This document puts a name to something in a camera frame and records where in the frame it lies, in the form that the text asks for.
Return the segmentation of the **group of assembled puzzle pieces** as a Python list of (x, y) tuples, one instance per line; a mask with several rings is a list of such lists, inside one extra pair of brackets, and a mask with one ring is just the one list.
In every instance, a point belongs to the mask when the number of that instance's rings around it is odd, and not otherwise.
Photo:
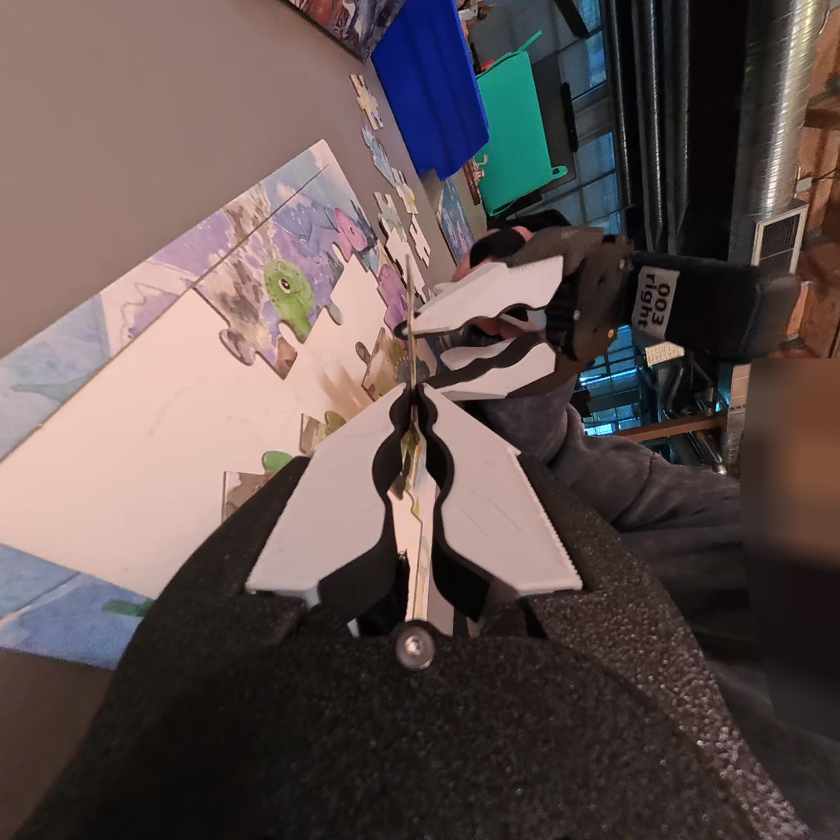
[(411, 377), (407, 343), (394, 333), (407, 314), (406, 287), (382, 245), (377, 254), (379, 267), (375, 276), (378, 293), (385, 303), (384, 326), (379, 329), (372, 350), (361, 341), (354, 346), (364, 364), (361, 388), (374, 402)]

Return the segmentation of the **pile of puzzle pieces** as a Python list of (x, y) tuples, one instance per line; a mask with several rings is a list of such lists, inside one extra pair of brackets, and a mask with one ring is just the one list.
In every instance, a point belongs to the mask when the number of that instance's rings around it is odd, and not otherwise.
[(363, 114), (361, 131), (364, 144), (371, 153), (375, 169), (385, 178), (402, 203), (408, 222), (404, 224), (392, 194), (374, 193), (379, 208), (380, 227), (386, 241), (390, 243), (387, 246), (388, 252), (402, 268), (406, 267), (407, 261), (413, 262), (414, 257), (409, 257), (412, 250), (421, 263), (429, 266), (431, 250), (419, 225), (414, 190), (408, 184), (404, 173), (391, 163), (384, 142), (379, 136), (379, 132), (384, 128), (379, 103), (361, 73), (351, 73), (350, 84)]

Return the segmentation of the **brown grey puzzle piece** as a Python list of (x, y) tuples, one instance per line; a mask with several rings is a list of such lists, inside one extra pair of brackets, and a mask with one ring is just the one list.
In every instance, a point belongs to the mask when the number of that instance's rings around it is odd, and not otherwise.
[(270, 450), (262, 455), (262, 472), (252, 473), (226, 470), (223, 477), (223, 503), (221, 521), (225, 522), (248, 499), (252, 498), (279, 471), (284, 469), (294, 455), (278, 450)]

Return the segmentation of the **person's right forearm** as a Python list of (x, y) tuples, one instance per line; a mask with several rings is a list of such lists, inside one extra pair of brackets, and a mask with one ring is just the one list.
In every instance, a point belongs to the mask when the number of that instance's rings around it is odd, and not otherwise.
[(674, 465), (643, 444), (591, 436), (571, 404), (574, 384), (548, 395), (462, 402), (461, 406), (619, 532), (703, 532), (741, 540), (740, 486), (732, 478)]

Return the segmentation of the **green dinosaur head puzzle piece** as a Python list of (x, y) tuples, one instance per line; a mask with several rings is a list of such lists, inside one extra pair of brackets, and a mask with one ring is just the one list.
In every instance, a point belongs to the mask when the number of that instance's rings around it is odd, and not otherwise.
[(218, 337), (226, 351), (247, 366), (261, 358), (282, 381), (324, 309), (302, 269), (275, 250), (240, 246), (194, 288), (224, 320)]

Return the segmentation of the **white vent grille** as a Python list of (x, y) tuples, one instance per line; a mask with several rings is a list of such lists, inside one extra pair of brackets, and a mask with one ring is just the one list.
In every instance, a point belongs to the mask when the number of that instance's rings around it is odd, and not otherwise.
[(751, 265), (795, 274), (805, 235), (808, 204), (794, 199), (783, 213), (756, 223)]

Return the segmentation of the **silver ventilation duct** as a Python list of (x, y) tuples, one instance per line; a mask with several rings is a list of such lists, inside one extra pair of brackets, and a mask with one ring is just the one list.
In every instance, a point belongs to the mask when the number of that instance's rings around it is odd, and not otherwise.
[(794, 199), (797, 154), (827, 1), (750, 1), (728, 259), (752, 260), (758, 223)]

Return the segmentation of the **colourful puzzle box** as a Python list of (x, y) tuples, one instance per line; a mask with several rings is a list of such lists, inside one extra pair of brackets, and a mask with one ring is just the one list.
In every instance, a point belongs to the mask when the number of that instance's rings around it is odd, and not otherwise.
[(309, 22), (366, 61), (406, 1), (286, 1)]

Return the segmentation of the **blue plastic bin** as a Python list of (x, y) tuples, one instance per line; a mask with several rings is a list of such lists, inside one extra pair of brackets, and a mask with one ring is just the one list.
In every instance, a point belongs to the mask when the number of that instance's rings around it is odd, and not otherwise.
[(489, 140), (455, 1), (408, 1), (371, 56), (418, 174), (451, 177)]

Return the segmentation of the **dinosaur puzzle tray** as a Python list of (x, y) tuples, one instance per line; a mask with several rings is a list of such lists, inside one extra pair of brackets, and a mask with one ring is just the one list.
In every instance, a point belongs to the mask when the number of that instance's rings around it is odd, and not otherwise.
[(240, 246), (280, 256), (269, 219), (297, 193), (363, 209), (321, 140), (2, 359), (2, 653), (114, 669), (220, 524), (224, 472), (304, 456), (303, 413), (373, 403), (354, 346), (384, 326), (377, 250), (300, 267), (324, 309), (284, 381), (226, 351), (195, 291)]

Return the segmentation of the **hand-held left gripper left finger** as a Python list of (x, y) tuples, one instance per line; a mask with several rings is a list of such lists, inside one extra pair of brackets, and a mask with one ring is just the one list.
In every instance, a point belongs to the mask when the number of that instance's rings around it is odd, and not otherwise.
[(309, 606), (374, 606), (398, 551), (388, 491), (403, 468), (413, 389), (399, 385), (313, 449), (245, 583)]

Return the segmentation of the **green grass puzzle piece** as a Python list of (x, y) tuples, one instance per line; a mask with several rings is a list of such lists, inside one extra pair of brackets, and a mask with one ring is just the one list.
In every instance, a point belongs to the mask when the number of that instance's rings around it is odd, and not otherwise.
[(303, 413), (299, 434), (300, 454), (309, 456), (321, 441), (345, 424), (346, 420), (334, 411), (325, 412), (321, 420)]

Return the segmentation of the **person's right hand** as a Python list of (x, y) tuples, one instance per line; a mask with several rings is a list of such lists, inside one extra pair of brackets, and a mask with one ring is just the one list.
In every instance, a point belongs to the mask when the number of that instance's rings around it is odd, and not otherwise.
[(533, 237), (533, 232), (521, 225), (490, 229), (478, 239), (468, 254), (459, 261), (453, 282), (465, 279), (480, 266), (503, 261), (515, 255)]

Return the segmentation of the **small green brown puzzle piece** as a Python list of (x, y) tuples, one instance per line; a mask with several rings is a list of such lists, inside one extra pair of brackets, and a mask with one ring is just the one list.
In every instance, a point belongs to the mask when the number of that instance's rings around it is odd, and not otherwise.
[(406, 257), (407, 311), (406, 311), (406, 349), (411, 397), (409, 432), (415, 443), (413, 453), (412, 489), (414, 491), (413, 514), (420, 522), (420, 535), (416, 557), (413, 593), (409, 598), (408, 616), (412, 620), (427, 620), (428, 601), (432, 583), (432, 540), (434, 527), (434, 503), (437, 499), (437, 486), (427, 471), (427, 445), (419, 427), (418, 416), (418, 378), (417, 378), (417, 342), (414, 332), (415, 284), (413, 276), (413, 257)]

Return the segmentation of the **blue purple puzzle piece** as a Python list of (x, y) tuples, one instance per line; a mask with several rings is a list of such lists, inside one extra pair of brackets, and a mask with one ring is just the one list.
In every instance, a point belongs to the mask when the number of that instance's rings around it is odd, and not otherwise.
[(309, 262), (345, 260), (339, 256), (340, 224), (338, 209), (299, 192), (285, 201), (269, 217), (272, 242), (280, 256), (299, 267)]

